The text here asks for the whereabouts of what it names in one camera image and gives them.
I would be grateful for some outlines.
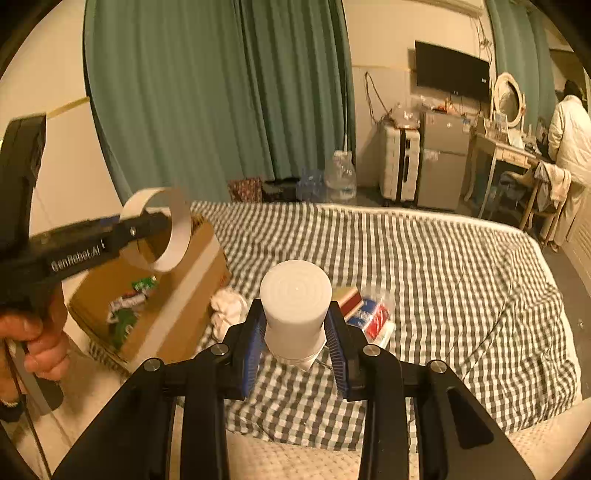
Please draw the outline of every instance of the finger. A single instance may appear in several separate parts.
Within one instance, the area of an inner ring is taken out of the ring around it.
[[[25,357],[25,369],[29,373],[49,372],[58,365],[68,354],[69,343],[65,333],[61,334],[59,343],[36,355],[28,354]]]
[[[45,378],[47,380],[53,380],[54,382],[57,382],[58,380],[64,378],[69,366],[70,358],[65,357],[58,365],[49,370],[49,372],[40,372],[37,374],[37,376],[40,378]]]
[[[61,328],[54,323],[44,326],[42,334],[34,340],[27,342],[29,353],[37,355],[45,350],[54,348],[61,341]]]
[[[68,318],[68,309],[64,303],[64,292],[61,284],[56,287],[48,308],[49,321],[54,323],[59,330],[64,328]]]
[[[38,317],[27,313],[8,312],[0,315],[0,338],[26,341],[41,335],[43,324]]]

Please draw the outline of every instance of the television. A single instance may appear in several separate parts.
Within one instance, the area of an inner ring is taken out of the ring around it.
[[[417,84],[453,95],[490,100],[490,65],[450,48],[415,42]]]

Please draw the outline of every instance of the white suitcase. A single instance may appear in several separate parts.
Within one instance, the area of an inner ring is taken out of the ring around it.
[[[382,197],[395,202],[414,201],[420,158],[416,130],[384,127],[384,150],[379,181]]]

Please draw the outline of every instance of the cardboard box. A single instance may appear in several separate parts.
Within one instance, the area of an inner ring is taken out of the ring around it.
[[[169,236],[170,230],[147,239],[142,253],[158,257]],[[132,372],[153,356],[166,364],[192,358],[210,321],[209,300],[229,279],[211,224],[194,215],[187,253],[172,272],[155,275],[117,258],[88,273],[68,310],[93,341]]]

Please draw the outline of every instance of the red packaging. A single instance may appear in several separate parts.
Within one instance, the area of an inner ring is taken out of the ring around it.
[[[375,340],[379,334],[379,331],[386,323],[386,320],[390,317],[388,309],[383,303],[378,303],[376,309],[372,315],[372,319],[365,329],[365,334],[372,340]]]

